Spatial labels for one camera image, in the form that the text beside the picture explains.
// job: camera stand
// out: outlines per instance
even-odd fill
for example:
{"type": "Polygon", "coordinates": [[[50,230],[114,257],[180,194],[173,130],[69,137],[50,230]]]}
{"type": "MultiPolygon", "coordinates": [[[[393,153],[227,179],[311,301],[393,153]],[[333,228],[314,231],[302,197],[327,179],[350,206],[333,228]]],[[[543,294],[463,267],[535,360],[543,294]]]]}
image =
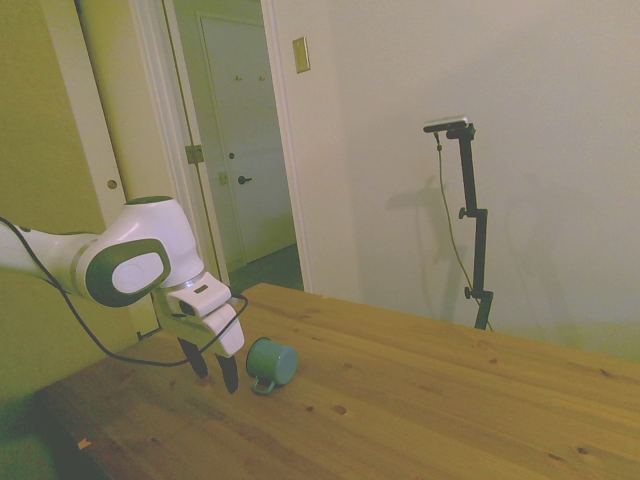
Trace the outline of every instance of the camera stand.
{"type": "Polygon", "coordinates": [[[462,181],[464,183],[464,196],[466,208],[460,209],[459,218],[469,217],[476,219],[475,255],[473,260],[473,287],[465,287],[464,295],[467,298],[475,298],[479,301],[478,315],[475,328],[485,330],[489,320],[489,310],[493,301],[493,292],[484,289],[484,264],[487,246],[487,216],[486,208],[478,208],[476,200],[476,184],[473,175],[473,160],[471,156],[471,140],[475,137],[476,130],[473,123],[463,128],[447,131],[447,138],[458,139],[460,144],[460,159],[462,160],[462,181]]]}

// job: black tripod stand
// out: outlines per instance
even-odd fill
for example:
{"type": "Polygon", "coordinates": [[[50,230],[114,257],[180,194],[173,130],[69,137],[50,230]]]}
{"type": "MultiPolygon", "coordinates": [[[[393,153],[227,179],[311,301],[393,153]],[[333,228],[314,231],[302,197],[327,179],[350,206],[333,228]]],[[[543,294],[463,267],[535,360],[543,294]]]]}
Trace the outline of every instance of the black tripod stand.
{"type": "Polygon", "coordinates": [[[466,208],[460,209],[459,218],[465,216],[476,219],[475,255],[473,261],[473,285],[470,289],[465,287],[465,297],[473,297],[479,302],[478,315],[475,328],[485,330],[489,320],[489,310],[493,301],[493,292],[484,289],[484,265],[487,246],[487,216],[488,210],[478,208],[476,200],[476,184],[473,175],[473,160],[471,155],[471,140],[474,139],[476,130],[473,123],[468,123],[464,117],[444,119],[430,122],[424,127],[427,133],[447,131],[447,138],[458,139],[460,144],[460,159],[462,160],[462,181],[464,183],[464,196],[466,208]]]}

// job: green mug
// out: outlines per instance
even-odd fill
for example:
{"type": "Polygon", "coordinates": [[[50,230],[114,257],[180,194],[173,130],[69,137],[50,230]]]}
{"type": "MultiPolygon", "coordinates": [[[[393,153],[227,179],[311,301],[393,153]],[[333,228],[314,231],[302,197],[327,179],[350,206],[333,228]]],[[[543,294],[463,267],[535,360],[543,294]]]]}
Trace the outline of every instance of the green mug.
{"type": "Polygon", "coordinates": [[[298,368],[298,353],[286,345],[280,345],[267,337],[256,340],[247,354],[247,373],[255,377],[253,391],[268,395],[276,385],[291,381],[298,368]],[[259,385],[269,384],[265,389],[259,385]]]}

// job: doorway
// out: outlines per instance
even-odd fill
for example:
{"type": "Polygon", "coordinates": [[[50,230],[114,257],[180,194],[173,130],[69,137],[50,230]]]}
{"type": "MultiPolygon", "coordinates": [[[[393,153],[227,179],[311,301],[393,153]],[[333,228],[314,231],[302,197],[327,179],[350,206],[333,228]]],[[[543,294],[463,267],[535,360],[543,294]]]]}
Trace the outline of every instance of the doorway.
{"type": "Polygon", "coordinates": [[[303,289],[260,4],[229,15],[238,5],[229,1],[222,15],[220,2],[165,3],[175,12],[231,286],[303,289]]]}

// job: mug handle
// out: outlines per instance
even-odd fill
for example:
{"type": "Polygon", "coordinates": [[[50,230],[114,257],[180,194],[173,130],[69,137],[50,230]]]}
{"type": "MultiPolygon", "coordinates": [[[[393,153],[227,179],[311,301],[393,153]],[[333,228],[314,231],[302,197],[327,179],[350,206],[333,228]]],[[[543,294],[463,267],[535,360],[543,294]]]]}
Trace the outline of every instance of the mug handle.
{"type": "Polygon", "coordinates": [[[272,381],[271,385],[269,385],[269,387],[266,390],[262,390],[258,388],[259,382],[260,382],[260,379],[256,377],[256,380],[253,382],[253,391],[256,393],[259,393],[260,395],[269,395],[271,393],[271,390],[273,390],[273,387],[276,386],[276,382],[272,381]]]}

